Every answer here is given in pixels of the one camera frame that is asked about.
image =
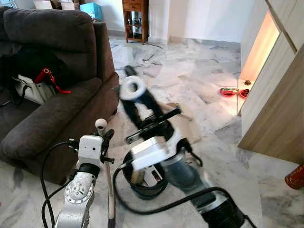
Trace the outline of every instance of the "marble floor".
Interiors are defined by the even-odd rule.
[[[204,171],[216,186],[227,189],[240,209],[251,217],[258,228],[303,228],[304,190],[293,190],[284,176],[297,164],[239,149],[241,120],[237,116],[237,97],[222,97],[223,86],[236,87],[240,73],[238,45],[205,43],[186,39],[168,45],[126,44],[120,37],[110,36],[114,66],[120,78],[123,67],[134,66],[155,98],[168,103],[182,103],[192,111],[201,140],[193,149],[204,162]],[[147,111],[140,107],[140,113]],[[109,153],[116,162],[114,171],[129,151],[124,138],[136,131],[119,105],[109,122],[115,130]],[[38,177],[0,161],[0,228],[39,228],[43,193]],[[122,175],[119,191],[124,199],[139,210],[155,208],[183,197],[173,186],[152,201],[135,197]],[[58,186],[47,183],[49,192]],[[54,214],[63,205],[62,193],[52,200]],[[208,225],[190,203],[166,212],[139,216],[116,205],[116,227],[207,228]],[[105,173],[98,177],[95,200],[90,210],[91,228],[106,227],[107,184]]]

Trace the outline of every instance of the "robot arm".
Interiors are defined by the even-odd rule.
[[[163,114],[154,97],[148,92],[143,80],[137,76],[129,76],[124,79],[119,92],[125,111],[131,121],[139,128],[138,132],[126,138],[127,142],[132,143],[139,138],[145,140],[131,150],[133,169],[140,170],[160,163],[165,171],[167,181],[188,196],[211,188],[213,184],[207,176],[201,178],[197,171],[185,162],[184,152],[192,153],[192,148],[185,138],[181,138],[181,129],[173,128],[174,126],[168,121],[170,117],[180,114],[181,111],[176,108]],[[141,121],[135,103],[145,104],[154,112],[154,115]],[[206,192],[206,194],[192,198],[191,202],[208,223],[209,228],[240,228],[247,218],[235,205],[230,195],[227,196],[218,191]],[[153,213],[152,211],[151,213],[150,211],[137,211],[125,203],[122,204],[135,213]]]
[[[57,218],[55,228],[86,228],[88,226],[89,208],[94,200],[94,186],[98,174],[102,170],[103,162],[106,162],[109,195],[114,198],[107,163],[108,161],[114,162],[114,160],[105,157],[114,131],[109,130],[105,133],[106,121],[104,119],[98,119],[95,126],[100,136],[85,135],[80,139],[76,165],[78,172],[65,188],[65,203]]]

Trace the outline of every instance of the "wooden cabinet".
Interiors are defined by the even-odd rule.
[[[280,34],[241,108],[238,146],[300,164],[304,163],[304,0],[256,0],[241,41],[242,70],[267,12]]]
[[[148,38],[148,8],[149,0],[123,0],[125,40],[127,43],[129,40],[136,40],[144,44],[145,40]],[[140,12],[141,23],[134,22],[134,18],[132,18],[132,12]]]
[[[286,37],[281,33],[242,107],[242,136],[265,106],[294,57]]]
[[[286,32],[289,34],[290,39],[299,50],[304,43],[304,0],[297,0],[292,10],[288,14],[288,17],[283,18],[286,22],[283,22],[283,26]]]
[[[304,163],[304,45],[242,138],[239,147]],[[247,103],[246,116],[250,115]]]

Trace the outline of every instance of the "black container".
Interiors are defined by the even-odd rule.
[[[131,154],[131,152],[128,152],[127,155],[125,156],[123,162],[125,163],[131,159],[132,159],[132,154]],[[160,173],[162,180],[160,182],[158,182],[156,185],[154,185],[153,187],[145,187],[143,185],[131,183],[131,175],[133,173],[133,167],[130,165],[130,166],[123,168],[123,174],[124,174],[125,179],[131,185],[131,189],[141,199],[144,199],[144,200],[154,199],[162,191],[164,191],[168,185],[168,182],[165,180],[165,172],[162,169],[162,167],[160,166],[160,164],[155,164],[154,166],[155,166],[156,170]]]

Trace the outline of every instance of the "dark gray sofa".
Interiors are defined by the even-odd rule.
[[[39,175],[48,149],[68,138],[79,139],[95,130],[97,118],[108,119],[117,109],[111,90],[119,84],[105,23],[74,10],[0,8],[0,56],[23,45],[48,47],[80,81],[38,105],[25,100],[20,107],[0,108],[0,159]],[[0,103],[10,98],[0,92]],[[61,147],[46,164],[46,180],[62,184],[77,155]]]

